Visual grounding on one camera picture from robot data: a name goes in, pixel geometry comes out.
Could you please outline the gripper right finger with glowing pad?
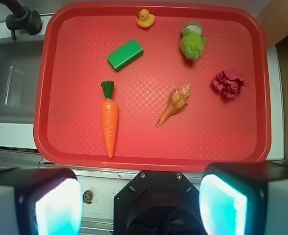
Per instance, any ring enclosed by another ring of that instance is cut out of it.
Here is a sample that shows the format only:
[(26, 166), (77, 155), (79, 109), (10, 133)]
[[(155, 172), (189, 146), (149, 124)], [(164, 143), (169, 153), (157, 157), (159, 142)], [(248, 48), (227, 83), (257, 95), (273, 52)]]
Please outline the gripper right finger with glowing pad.
[(199, 209), (209, 235), (288, 235), (288, 162), (208, 165)]

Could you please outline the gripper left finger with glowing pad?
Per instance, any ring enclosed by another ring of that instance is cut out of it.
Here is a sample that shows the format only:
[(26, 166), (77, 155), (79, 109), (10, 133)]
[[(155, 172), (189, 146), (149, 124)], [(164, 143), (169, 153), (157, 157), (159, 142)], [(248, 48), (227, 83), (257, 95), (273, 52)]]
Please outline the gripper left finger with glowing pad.
[(69, 168), (0, 168), (0, 235), (77, 235), (83, 190)]

